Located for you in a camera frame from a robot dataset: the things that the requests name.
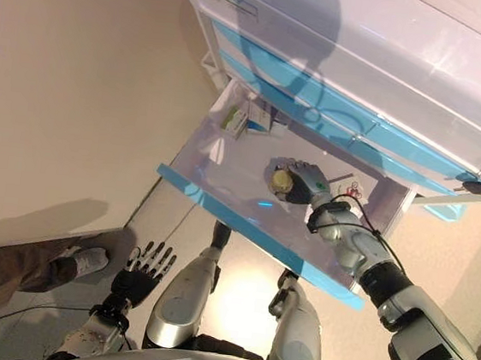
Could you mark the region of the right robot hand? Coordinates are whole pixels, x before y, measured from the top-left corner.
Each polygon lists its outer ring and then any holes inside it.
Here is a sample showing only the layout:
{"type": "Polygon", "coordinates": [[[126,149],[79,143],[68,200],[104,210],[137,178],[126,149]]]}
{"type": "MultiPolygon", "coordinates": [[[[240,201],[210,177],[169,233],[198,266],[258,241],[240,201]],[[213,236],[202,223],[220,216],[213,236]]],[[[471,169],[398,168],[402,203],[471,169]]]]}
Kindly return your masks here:
{"type": "Polygon", "coordinates": [[[322,169],[306,161],[273,158],[264,176],[271,193],[289,204],[310,204],[316,209],[333,198],[322,169]]]}

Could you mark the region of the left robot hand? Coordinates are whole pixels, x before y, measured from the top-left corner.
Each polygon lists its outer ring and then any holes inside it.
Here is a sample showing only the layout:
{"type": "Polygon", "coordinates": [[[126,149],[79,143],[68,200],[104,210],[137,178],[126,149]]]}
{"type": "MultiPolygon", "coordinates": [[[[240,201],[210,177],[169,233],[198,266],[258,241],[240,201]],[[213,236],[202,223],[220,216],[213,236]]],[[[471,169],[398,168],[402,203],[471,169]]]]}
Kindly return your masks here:
{"type": "Polygon", "coordinates": [[[132,308],[137,307],[165,278],[175,261],[173,247],[163,241],[158,245],[151,241],[143,248],[135,246],[125,267],[115,276],[111,292],[129,301],[132,308]]]}

